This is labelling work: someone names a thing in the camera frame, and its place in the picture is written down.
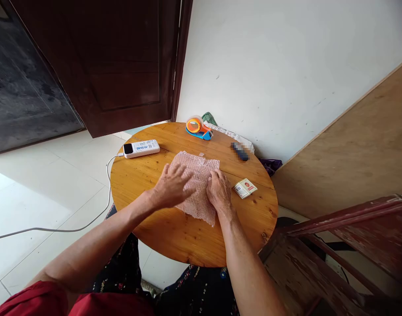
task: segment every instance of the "hand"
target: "hand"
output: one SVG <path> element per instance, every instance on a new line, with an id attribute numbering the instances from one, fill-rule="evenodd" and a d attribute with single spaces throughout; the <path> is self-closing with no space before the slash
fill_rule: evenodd
<path id="1" fill-rule="evenodd" d="M 193 172 L 182 176 L 186 170 L 185 165 L 179 163 L 170 167 L 166 164 L 156 186 L 150 190 L 150 200 L 154 209 L 171 208 L 190 197 L 196 188 L 183 190 L 185 184 L 192 178 Z"/>
<path id="2" fill-rule="evenodd" d="M 219 169 L 210 171 L 206 194 L 211 204 L 215 207 L 220 223 L 222 220 L 231 220 L 237 216 L 232 206 L 232 189 L 227 177 Z"/>

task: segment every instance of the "brown door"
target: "brown door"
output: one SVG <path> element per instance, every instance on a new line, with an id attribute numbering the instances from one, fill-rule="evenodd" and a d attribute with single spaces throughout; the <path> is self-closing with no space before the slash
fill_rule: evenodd
<path id="1" fill-rule="evenodd" d="M 11 0 L 93 137 L 171 118 L 180 0 Z"/>

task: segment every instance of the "red sleeve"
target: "red sleeve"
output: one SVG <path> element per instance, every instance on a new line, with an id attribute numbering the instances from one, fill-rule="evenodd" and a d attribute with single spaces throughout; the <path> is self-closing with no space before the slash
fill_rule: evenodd
<path id="1" fill-rule="evenodd" d="M 13 295 L 0 306 L 0 316 L 53 315 L 64 316 L 68 311 L 66 292 L 55 282 L 38 281 Z"/>

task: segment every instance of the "tape dispenser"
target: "tape dispenser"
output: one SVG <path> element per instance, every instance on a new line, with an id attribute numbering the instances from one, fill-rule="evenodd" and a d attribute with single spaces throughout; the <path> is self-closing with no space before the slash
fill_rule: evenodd
<path id="1" fill-rule="evenodd" d="M 189 134 L 204 140 L 211 140 L 211 137 L 213 136 L 213 132 L 211 132 L 211 129 L 204 126 L 204 121 L 199 115 L 191 116 L 186 121 L 186 131 Z"/>

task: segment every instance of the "purple cloth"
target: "purple cloth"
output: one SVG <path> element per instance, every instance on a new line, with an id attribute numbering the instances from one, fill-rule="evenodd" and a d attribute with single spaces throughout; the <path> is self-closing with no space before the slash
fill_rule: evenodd
<path id="1" fill-rule="evenodd" d="M 283 165 L 281 160 L 278 159 L 259 159 L 259 161 L 264 166 L 265 170 L 267 170 L 270 177 Z"/>

